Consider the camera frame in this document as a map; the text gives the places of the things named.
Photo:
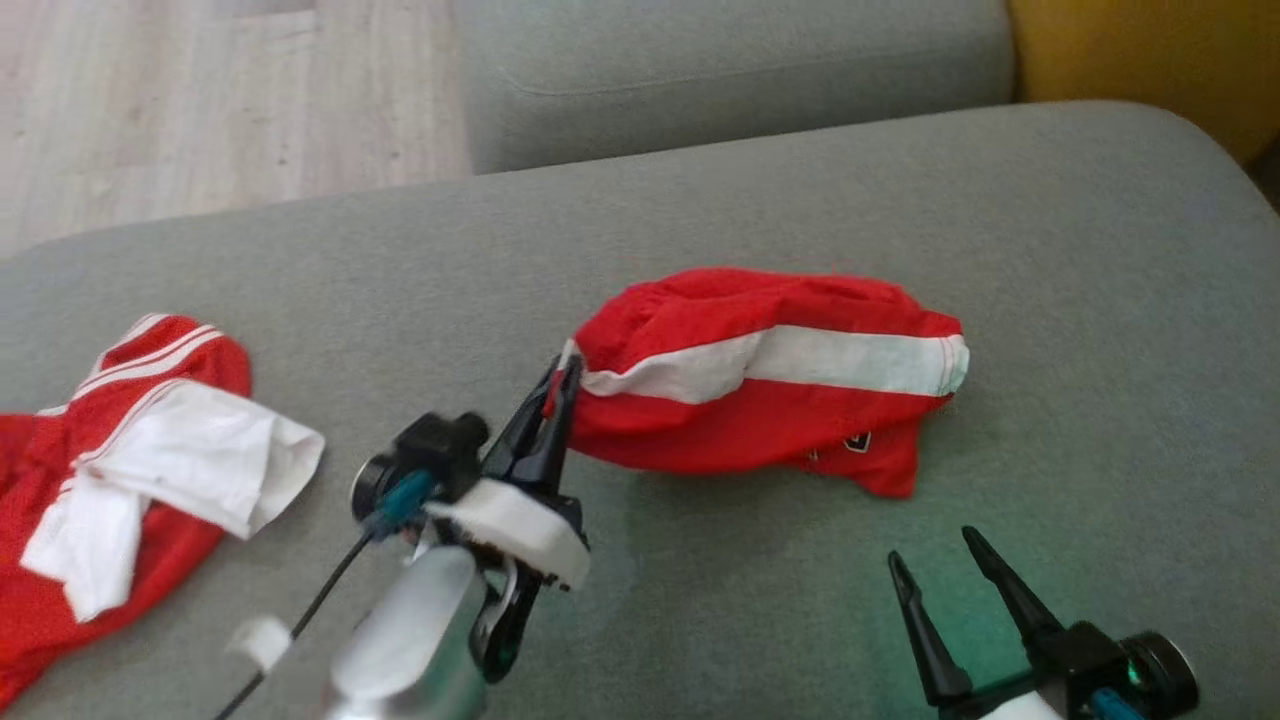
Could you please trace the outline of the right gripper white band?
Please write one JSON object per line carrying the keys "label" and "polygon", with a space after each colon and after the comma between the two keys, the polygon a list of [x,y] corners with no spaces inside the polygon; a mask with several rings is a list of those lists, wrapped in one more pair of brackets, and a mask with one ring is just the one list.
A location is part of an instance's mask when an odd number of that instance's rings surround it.
{"label": "right gripper white band", "polygon": [[927,703],[940,719],[1093,719],[1092,697],[1129,679],[1121,644],[1091,623],[1065,630],[975,527],[963,538],[996,588],[1027,647],[1030,669],[973,691],[927,612],[923,592],[897,551],[887,564]]}

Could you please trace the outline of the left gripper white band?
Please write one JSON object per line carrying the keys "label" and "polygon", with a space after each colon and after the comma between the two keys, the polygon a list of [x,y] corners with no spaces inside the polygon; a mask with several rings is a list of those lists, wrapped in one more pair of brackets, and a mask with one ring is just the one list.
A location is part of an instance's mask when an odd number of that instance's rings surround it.
{"label": "left gripper white band", "polygon": [[590,571],[581,503],[558,495],[581,374],[579,355],[558,372],[549,365],[486,451],[489,479],[453,503],[426,506],[477,564],[483,602],[468,650],[488,684],[503,682],[515,666],[540,589],[576,591]]}

